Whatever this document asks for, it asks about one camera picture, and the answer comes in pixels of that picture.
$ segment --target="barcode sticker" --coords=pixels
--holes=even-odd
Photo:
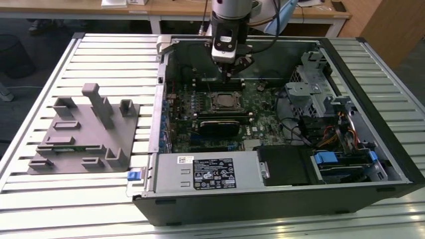
[[[193,156],[177,156],[177,163],[193,163]]]

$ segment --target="power supply label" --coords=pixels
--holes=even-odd
[[[236,188],[233,159],[194,159],[193,188],[196,190]]]

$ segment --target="red wire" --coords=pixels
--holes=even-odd
[[[327,129],[329,128],[333,128],[333,126],[327,126],[326,128],[325,128],[325,131],[323,131],[323,139],[325,139],[325,137],[326,137],[326,132],[327,132]]]

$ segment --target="metal extrusion table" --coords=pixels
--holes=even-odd
[[[80,87],[101,86],[109,102],[141,105],[130,167],[146,164],[157,82],[156,35],[85,34],[72,39],[0,161],[0,238],[423,238],[425,189],[353,214],[160,227],[126,197],[126,173],[26,175],[29,158],[56,112],[54,98],[85,103]],[[366,43],[331,39],[371,102],[425,172],[425,108]]]

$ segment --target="blue tab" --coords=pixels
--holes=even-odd
[[[126,181],[138,181],[141,180],[141,172],[128,172]]]
[[[377,156],[377,153],[374,153],[374,151],[369,151],[369,156],[370,156],[373,161],[378,160],[378,156]]]
[[[321,160],[318,154],[314,155],[314,160],[316,160],[316,163],[319,164],[322,163],[323,161]]]
[[[338,159],[334,152],[318,152],[314,155],[316,163],[337,163]]]

